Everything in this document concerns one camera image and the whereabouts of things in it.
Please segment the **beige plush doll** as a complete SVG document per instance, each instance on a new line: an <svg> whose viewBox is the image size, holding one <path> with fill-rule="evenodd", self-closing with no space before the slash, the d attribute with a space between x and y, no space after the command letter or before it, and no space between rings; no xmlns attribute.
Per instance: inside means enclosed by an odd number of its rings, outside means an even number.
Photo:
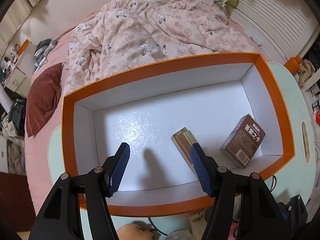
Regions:
<svg viewBox="0 0 320 240"><path fill-rule="evenodd" d="M153 240L154 235L151 231L137 225L125 224L117 230L120 240Z"/></svg>

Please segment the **mint green lap table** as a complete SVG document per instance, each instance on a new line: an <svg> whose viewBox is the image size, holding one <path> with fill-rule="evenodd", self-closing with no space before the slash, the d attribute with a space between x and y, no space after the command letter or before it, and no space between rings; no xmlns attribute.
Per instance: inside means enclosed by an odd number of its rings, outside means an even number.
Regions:
<svg viewBox="0 0 320 240"><path fill-rule="evenodd" d="M287 202L291 197L300 195L302 200L307 202L312 193L316 174L316 151L312 118L303 94L292 74L281 64L271 62L268 66L285 102L295 146L295 155L274 174L277 182L273 195L276 200L281 202ZM235 82L221 83L217 88L222 92L230 92L231 99L238 100L239 109L224 110L224 113L230 114L231 118L228 126L216 136L216 144L210 144L208 135L193 124L188 124L188 128L207 153L213 154L218 163L227 164L228 160L218 152L219 147L223 143L224 138L246 113L251 113L255 120L261 120L263 109L253 102L253 92L261 90L261 85L258 81L258 72L255 69L250 69L243 78ZM120 190L116 194L116 199L125 200L125 207L127 209L131 207L146 207L151 211L157 205L162 205L163 203L161 200L156 200L155 193L157 192L164 193L167 196L176 194L176 198L168 200L174 206L184 201L202 197L203 192L199 183L195 180L195 176L190 173L189 168L183 163L182 158L178 156L178 151L170 139L172 133L176 129L181 128L182 125L174 123L170 126L169 130L164 130L162 127L158 129L159 133L163 134L162 147L165 149L165 152L162 153L160 147L153 145L156 132L147 130L147 127L152 124L151 120L141 122L139 130L136 132L133 132L125 124L125 121L137 120L142 114L143 111L134 110L131 112L122 111L118 115L116 137L118 141L129 143L131 157ZM137 185L141 183L141 180L130 180L130 172L135 170L142 172L146 169L146 163L142 159L142 151L139 149L140 144L153 147L157 164L163 171L164 181L157 183L155 189L138 191Z"/></svg>

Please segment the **orange cardboard storage box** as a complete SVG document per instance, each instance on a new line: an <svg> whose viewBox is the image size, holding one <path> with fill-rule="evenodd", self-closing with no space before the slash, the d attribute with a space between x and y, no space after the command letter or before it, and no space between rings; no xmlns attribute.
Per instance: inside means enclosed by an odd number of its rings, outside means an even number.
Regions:
<svg viewBox="0 0 320 240"><path fill-rule="evenodd" d="M241 169L220 148L246 114L266 135ZM238 174L258 172L268 179L295 155L289 113L270 65L257 53L217 53L147 64L65 96L65 170L86 174L125 142L130 158L118 192L107 201L112 215L159 217L204 209L213 200L171 140L182 128L205 154Z"/></svg>

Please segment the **orange box on cabinet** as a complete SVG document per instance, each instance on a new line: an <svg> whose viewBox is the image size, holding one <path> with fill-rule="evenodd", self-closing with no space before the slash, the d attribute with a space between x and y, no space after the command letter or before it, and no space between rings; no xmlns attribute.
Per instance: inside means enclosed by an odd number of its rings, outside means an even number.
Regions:
<svg viewBox="0 0 320 240"><path fill-rule="evenodd" d="M28 39L26 39L23 44L20 46L19 50L16 52L16 54L18 56L20 56L27 48L27 46L29 45L30 41Z"/></svg>

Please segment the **dark red pillow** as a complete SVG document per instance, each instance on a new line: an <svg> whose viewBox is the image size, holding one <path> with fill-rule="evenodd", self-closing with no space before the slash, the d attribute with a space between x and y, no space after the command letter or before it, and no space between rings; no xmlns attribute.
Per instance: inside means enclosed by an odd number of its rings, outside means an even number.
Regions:
<svg viewBox="0 0 320 240"><path fill-rule="evenodd" d="M25 117L28 137L36 136L54 114L62 93L62 70L62 63L57 63L44 70L32 83Z"/></svg>

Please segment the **white bedside cabinet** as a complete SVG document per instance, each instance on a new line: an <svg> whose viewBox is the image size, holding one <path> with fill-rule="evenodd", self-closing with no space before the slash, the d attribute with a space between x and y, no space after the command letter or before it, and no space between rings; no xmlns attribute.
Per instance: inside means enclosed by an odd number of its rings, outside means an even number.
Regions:
<svg viewBox="0 0 320 240"><path fill-rule="evenodd" d="M11 70L10 74L6 78L3 87L9 90L21 94L20 90L26 79L26 75L17 67Z"/></svg>

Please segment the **striped clothes pile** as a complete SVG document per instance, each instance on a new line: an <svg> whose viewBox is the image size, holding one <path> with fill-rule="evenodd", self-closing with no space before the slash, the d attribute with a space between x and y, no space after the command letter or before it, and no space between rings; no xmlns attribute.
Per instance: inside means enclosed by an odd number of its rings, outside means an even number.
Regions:
<svg viewBox="0 0 320 240"><path fill-rule="evenodd" d="M43 61L43 59L47 58L48 54L56 47L58 41L58 39L52 40L51 38L49 38L39 42L34 54L34 71L36 71L41 66L41 62Z"/></svg>

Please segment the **white slatted wardrobe door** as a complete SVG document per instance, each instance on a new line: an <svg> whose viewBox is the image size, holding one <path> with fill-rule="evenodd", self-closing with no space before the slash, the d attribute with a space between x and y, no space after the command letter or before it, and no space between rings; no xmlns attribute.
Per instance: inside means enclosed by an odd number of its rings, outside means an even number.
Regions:
<svg viewBox="0 0 320 240"><path fill-rule="evenodd" d="M229 12L270 61L304 57L319 35L319 23L304 0L238 0Z"/></svg>

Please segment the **brown card box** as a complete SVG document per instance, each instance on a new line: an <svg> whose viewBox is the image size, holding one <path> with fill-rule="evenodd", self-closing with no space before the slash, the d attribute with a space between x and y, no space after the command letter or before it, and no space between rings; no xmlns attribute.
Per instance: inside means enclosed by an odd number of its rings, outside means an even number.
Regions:
<svg viewBox="0 0 320 240"><path fill-rule="evenodd" d="M239 168L245 168L265 137L264 130L249 115L243 116L220 150Z"/></svg>

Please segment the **pink floral duvet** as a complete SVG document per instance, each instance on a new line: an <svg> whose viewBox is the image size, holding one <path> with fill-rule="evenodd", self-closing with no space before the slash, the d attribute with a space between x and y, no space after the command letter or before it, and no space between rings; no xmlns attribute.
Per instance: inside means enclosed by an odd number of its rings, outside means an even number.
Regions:
<svg viewBox="0 0 320 240"><path fill-rule="evenodd" d="M259 48L213 0L112 0L73 29L64 93L146 64L224 52Z"/></svg>

